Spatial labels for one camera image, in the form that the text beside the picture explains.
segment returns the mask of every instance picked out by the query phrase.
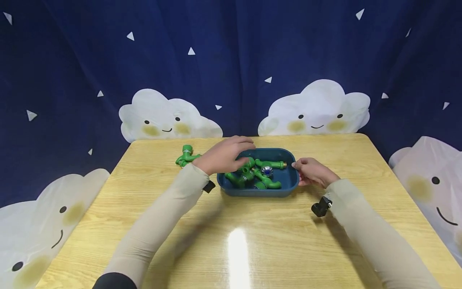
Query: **wooden table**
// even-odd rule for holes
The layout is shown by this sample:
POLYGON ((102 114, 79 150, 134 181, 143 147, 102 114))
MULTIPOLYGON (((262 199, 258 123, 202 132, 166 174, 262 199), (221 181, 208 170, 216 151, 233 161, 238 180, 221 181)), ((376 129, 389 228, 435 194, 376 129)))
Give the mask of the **wooden table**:
MULTIPOLYGON (((37 288, 91 288, 121 238, 180 170, 175 160, 183 144, 191 144, 196 154, 218 141, 134 142, 37 288)), ((296 159, 314 157, 349 178, 443 288, 461 288, 462 269, 367 136, 254 141, 257 147, 288 149, 296 159)), ((284 199, 228 197, 219 187, 204 193, 154 257, 143 288, 381 288, 335 219, 319 219, 311 212, 320 193, 312 187, 284 199)))

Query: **right hand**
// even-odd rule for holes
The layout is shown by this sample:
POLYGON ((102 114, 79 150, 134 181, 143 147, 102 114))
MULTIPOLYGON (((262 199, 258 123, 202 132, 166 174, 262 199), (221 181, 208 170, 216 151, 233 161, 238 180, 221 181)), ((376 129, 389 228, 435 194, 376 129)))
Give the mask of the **right hand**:
POLYGON ((300 175, 299 186, 319 184, 326 189, 331 183, 340 179, 333 171, 314 158, 301 158, 292 163, 292 167, 300 175))
POLYGON ((246 157, 236 160, 241 152, 248 149, 255 149, 254 141, 247 136, 235 135, 214 145, 195 159, 193 165, 209 176, 219 172, 235 172, 249 161, 246 157))

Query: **yellow cheek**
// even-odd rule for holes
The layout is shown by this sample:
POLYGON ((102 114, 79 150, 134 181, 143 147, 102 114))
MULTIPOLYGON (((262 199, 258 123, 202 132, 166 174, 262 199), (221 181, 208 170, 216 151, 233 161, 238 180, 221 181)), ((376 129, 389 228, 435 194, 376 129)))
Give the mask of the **yellow cheek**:
POLYGON ((141 129, 145 134, 150 136, 158 136, 160 135, 159 129, 153 125, 143 125, 141 129))
POLYGON ((64 213, 64 219, 62 223, 64 224, 64 226, 75 225, 80 221, 84 213, 85 213, 84 203, 79 202, 66 210, 66 212, 64 213))
POLYGON ((189 135, 191 133, 191 128, 185 123, 176 123, 175 132, 181 135, 189 135))
POLYGON ((462 231, 456 233, 456 246, 459 249, 459 253, 462 255, 462 231))
POLYGON ((333 132, 338 132, 347 127, 347 123, 343 120, 334 120, 327 125, 327 129, 333 132))
POLYGON ((35 285, 50 265, 51 260, 46 256, 35 258, 25 267, 19 269, 18 275, 14 278, 14 289, 28 289, 35 285))
POLYGON ((413 199, 423 203, 431 201, 433 190, 429 180, 421 176, 413 175, 407 179, 406 185, 413 199))
POLYGON ((293 133, 299 133, 305 130, 305 128, 305 122, 301 120, 294 120, 293 122, 289 122, 289 124, 287 125, 287 130, 293 133))

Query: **green plastic pipe connector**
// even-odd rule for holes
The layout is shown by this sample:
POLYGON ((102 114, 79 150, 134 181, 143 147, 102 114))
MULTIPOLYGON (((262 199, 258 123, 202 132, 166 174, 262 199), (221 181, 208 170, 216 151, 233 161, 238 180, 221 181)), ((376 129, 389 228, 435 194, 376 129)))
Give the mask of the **green plastic pipe connector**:
POLYGON ((267 160, 261 161, 259 159, 256 159, 255 163, 259 167, 270 166, 273 169, 280 169, 280 170, 285 169, 287 167, 287 163, 283 161, 267 161, 267 160))
POLYGON ((248 172, 242 172, 242 175, 245 178, 245 181, 253 181, 254 180, 254 172, 249 170, 248 172))
POLYGON ((238 169, 240 172, 249 172, 253 167, 255 167, 255 160, 252 157, 248 157, 249 161, 245 163, 242 167, 238 169))
POLYGON ((183 154, 178 159, 176 159, 175 163, 178 165, 180 165, 183 161, 190 163, 201 156, 200 154, 192 155, 192 153, 193 153, 193 147, 191 145, 184 145, 183 154))
POLYGON ((253 169, 253 172, 260 181, 265 184, 268 189, 280 189, 282 187, 281 182, 273 182, 270 178, 267 178, 261 174, 259 170, 253 169))
POLYGON ((236 188, 243 189, 245 187, 245 182, 246 178, 243 178, 243 176, 236 177, 233 173, 227 172, 225 174, 225 178, 230 180, 230 182, 235 186, 236 188))
POLYGON ((263 182, 256 182, 254 184, 254 189, 266 190, 267 187, 265 186, 263 182))

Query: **left hand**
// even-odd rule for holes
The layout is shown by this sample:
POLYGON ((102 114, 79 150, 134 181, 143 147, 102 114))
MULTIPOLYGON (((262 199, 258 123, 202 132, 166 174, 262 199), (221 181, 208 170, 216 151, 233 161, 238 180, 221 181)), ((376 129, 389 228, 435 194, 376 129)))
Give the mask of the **left hand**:
POLYGON ((247 136, 235 135, 214 145, 195 159, 193 165, 209 176, 220 172, 235 172, 249 161, 248 158, 236 160, 241 152, 248 149, 255 149, 254 141, 247 136))

